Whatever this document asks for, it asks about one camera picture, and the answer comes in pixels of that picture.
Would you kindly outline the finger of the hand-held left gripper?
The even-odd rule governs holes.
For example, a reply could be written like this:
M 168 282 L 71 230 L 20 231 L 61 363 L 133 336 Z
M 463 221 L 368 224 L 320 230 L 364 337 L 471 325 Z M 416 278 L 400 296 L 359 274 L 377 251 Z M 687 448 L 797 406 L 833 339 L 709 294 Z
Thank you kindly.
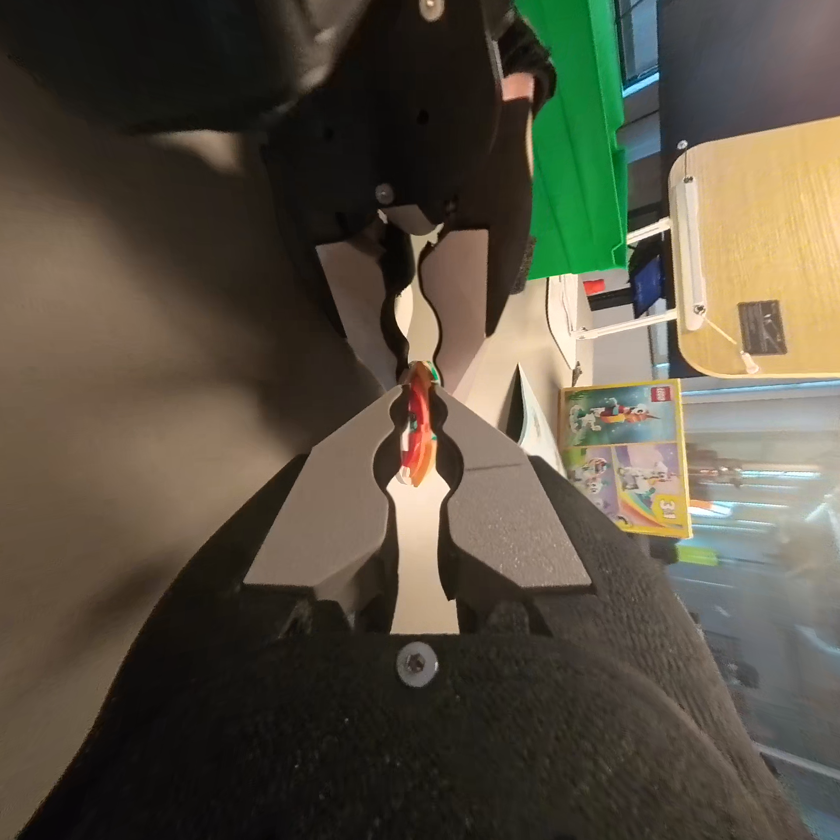
M 407 367 L 414 262 L 409 238 L 366 238 L 317 247 L 348 344 L 388 391 Z
M 418 258 L 419 290 L 437 325 L 431 361 L 447 393 L 466 403 L 487 344 L 489 233 L 455 230 Z

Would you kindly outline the dark blue panel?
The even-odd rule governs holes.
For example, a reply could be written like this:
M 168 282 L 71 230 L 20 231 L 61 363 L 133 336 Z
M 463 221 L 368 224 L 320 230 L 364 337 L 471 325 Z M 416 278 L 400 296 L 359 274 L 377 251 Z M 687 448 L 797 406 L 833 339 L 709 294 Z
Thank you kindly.
M 664 243 L 663 238 L 658 236 L 640 240 L 632 248 L 627 269 L 636 319 L 643 317 L 665 297 Z

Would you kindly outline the person's left hand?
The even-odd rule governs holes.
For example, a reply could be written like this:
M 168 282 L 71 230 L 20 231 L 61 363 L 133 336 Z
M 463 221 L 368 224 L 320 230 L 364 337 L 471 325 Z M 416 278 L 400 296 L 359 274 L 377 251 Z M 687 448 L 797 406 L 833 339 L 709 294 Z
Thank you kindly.
M 536 92 L 534 75 L 528 72 L 517 72 L 506 76 L 502 82 L 502 98 L 504 102 L 527 102 L 528 113 L 524 129 L 524 151 L 528 163 L 528 171 L 533 179 L 534 158 L 532 150 L 533 104 Z

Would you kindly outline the round rainbow lego build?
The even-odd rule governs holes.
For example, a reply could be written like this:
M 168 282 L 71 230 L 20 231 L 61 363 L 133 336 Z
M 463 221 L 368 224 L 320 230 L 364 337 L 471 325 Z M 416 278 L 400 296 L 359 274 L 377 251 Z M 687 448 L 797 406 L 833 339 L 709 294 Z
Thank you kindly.
M 425 361 L 412 363 L 407 373 L 407 415 L 397 477 L 408 487 L 420 487 L 436 465 L 438 441 L 430 399 L 438 382 L 434 366 Z

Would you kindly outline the white tray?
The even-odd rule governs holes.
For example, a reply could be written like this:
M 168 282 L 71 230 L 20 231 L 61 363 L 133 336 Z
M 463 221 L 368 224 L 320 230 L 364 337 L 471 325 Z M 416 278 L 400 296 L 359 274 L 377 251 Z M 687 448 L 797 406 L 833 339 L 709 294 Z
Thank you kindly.
M 579 362 L 579 337 L 584 329 L 580 324 L 580 308 L 583 301 L 588 312 L 589 305 L 583 291 L 581 276 L 563 274 L 547 279 L 545 314 L 551 338 L 570 370 Z

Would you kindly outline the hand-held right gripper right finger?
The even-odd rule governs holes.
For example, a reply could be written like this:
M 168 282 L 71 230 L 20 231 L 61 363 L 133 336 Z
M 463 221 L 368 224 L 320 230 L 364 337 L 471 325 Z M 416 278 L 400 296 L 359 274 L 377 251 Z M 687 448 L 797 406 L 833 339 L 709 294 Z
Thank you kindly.
M 437 547 L 447 598 L 498 604 L 589 591 L 591 576 L 525 452 L 441 386 L 429 405 L 448 489 Z

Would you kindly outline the small red black device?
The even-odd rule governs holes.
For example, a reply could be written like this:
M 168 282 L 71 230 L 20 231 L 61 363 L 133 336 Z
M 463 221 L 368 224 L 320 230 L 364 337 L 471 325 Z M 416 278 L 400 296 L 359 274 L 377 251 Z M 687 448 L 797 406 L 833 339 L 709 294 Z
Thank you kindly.
M 584 280 L 584 291 L 593 312 L 603 311 L 610 308 L 632 306 L 634 303 L 634 292 L 631 286 L 614 290 L 606 288 L 604 279 Z

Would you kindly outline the wooden laptop table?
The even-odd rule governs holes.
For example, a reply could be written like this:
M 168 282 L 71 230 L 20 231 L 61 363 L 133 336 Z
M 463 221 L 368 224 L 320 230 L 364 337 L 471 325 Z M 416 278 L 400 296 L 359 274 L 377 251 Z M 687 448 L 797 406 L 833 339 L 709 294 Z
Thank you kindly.
M 577 340 L 674 322 L 679 353 L 720 379 L 839 375 L 839 118 L 687 148 L 668 174 L 676 304 Z

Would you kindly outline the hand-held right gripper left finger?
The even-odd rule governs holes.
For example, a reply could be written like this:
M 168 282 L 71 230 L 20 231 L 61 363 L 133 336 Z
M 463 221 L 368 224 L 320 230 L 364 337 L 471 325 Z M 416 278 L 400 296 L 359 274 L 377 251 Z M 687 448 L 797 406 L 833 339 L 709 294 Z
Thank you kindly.
M 402 467 L 404 388 L 314 446 L 243 580 L 335 602 L 362 632 L 390 632 L 399 583 L 388 486 Z

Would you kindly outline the green plastic bin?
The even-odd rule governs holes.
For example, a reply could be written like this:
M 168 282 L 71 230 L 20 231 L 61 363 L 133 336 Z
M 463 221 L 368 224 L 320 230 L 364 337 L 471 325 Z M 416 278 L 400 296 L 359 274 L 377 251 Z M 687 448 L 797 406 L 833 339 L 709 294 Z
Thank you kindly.
M 609 1 L 517 2 L 555 68 L 532 128 L 531 280 L 624 268 L 627 160 L 623 86 Z

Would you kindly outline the lego set box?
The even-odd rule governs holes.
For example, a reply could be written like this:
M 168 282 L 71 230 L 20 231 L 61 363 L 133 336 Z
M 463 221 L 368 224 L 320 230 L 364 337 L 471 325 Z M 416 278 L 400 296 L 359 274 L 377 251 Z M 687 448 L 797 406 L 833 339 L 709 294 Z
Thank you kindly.
M 558 442 L 570 483 L 619 529 L 692 537 L 677 379 L 563 389 Z

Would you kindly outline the lego instruction booklet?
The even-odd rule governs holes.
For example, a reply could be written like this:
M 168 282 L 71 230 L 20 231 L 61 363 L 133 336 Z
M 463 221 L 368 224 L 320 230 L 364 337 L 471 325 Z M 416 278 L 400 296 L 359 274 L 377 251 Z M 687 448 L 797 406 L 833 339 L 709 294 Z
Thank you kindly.
M 524 453 L 540 458 L 563 478 L 566 471 L 549 419 L 522 369 L 517 365 L 511 381 L 505 433 Z

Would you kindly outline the person's left forearm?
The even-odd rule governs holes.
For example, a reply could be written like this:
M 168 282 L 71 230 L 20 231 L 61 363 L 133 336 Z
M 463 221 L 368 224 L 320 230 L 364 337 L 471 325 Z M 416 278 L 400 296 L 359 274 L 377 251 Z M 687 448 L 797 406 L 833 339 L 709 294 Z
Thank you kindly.
M 536 118 L 557 89 L 558 74 L 550 51 L 514 3 L 509 4 L 499 25 L 498 35 L 502 81 L 517 72 L 534 75 L 536 91 L 533 117 Z

